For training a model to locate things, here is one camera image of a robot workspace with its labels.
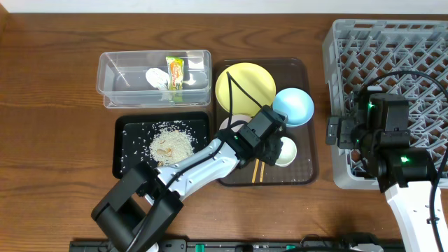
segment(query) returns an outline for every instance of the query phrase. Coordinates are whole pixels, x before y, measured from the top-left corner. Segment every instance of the bowl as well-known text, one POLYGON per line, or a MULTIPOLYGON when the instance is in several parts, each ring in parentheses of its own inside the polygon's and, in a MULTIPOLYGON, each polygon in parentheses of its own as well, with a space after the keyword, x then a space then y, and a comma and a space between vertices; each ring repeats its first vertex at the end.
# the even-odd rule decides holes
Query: bowl
MULTIPOLYGON (((258 103, 271 106, 275 98, 275 82, 271 74, 261 66, 252 63, 238 63, 226 68, 216 81, 216 99, 228 112, 230 110, 229 82, 227 72, 258 103)), ((260 107, 249 99, 232 82, 233 113, 254 116, 260 107)))
POLYGON ((298 88, 286 88, 274 99, 272 108, 288 116, 287 127, 297 127, 307 123, 314 113, 313 99, 298 88))
MULTIPOLYGON (((242 120, 242 121, 248 123, 248 122, 250 122, 252 120, 252 117, 247 116, 247 115, 232 115, 232 121, 230 123, 234 123, 234 122, 237 122, 239 120, 242 120)), ((220 130, 225 129, 227 127, 227 125, 228 125, 228 122, 229 122, 229 118, 226 118, 223 121, 223 123, 221 123, 221 126, 219 126, 219 129, 220 130)), ((233 127, 232 130, 234 132, 237 132, 241 127, 243 127, 243 125, 238 125, 238 126, 233 127)))
POLYGON ((285 136, 280 138, 280 141, 283 143, 283 146, 281 147, 280 156, 275 162, 275 165, 279 167, 287 167, 294 161, 295 156, 297 155, 297 146, 292 139, 285 136))

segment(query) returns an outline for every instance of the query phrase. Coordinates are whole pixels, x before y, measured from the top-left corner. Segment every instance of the gray dish rack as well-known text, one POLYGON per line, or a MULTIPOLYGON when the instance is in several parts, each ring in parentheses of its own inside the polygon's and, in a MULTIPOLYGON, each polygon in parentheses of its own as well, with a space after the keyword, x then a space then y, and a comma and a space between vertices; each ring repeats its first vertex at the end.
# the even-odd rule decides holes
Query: gray dish rack
MULTIPOLYGON (((325 81, 333 115, 354 109, 352 90, 390 71, 422 71, 448 88, 448 22, 336 20, 323 42, 325 81)), ((411 146, 427 148, 439 167, 448 145, 448 101, 435 85, 416 76, 391 76, 378 86, 409 100, 411 146)), ((357 150, 331 146, 333 175, 343 189, 378 190, 366 178, 357 150)), ((445 172, 441 188, 448 188, 445 172)))

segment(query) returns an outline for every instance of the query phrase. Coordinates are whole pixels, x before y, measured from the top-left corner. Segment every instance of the yellow snack wrapper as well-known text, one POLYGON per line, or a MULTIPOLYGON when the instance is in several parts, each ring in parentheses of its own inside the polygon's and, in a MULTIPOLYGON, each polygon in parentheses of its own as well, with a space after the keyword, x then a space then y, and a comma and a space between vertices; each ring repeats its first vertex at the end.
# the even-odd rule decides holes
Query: yellow snack wrapper
POLYGON ((169 90, 181 90, 183 82, 183 59, 177 57, 167 57, 169 90))

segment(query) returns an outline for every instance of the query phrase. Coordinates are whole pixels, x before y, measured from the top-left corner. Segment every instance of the plate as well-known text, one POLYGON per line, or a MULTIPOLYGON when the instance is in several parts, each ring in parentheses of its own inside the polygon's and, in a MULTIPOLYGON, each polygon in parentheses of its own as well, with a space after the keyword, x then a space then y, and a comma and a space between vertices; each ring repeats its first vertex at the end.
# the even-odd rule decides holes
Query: plate
MULTIPOLYGON (((229 83, 226 72, 257 102, 271 105, 275 98, 275 82, 271 74, 261 66, 252 63, 238 63, 229 66, 216 81, 216 99, 228 112, 230 110, 229 83)), ((260 108, 249 99, 234 83, 232 84, 233 113, 254 116, 260 108)))

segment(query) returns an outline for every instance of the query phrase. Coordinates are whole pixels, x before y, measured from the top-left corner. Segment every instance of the clear plastic container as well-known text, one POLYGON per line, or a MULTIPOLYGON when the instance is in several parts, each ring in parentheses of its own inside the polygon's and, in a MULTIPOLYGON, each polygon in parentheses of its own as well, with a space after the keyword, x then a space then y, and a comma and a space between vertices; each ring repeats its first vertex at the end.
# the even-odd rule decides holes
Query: clear plastic container
POLYGON ((211 56, 207 50, 105 52, 99 58, 97 91, 106 108, 206 106, 211 94, 211 56), (166 57, 183 59, 182 90, 159 90, 146 80, 158 68, 168 73, 166 57))

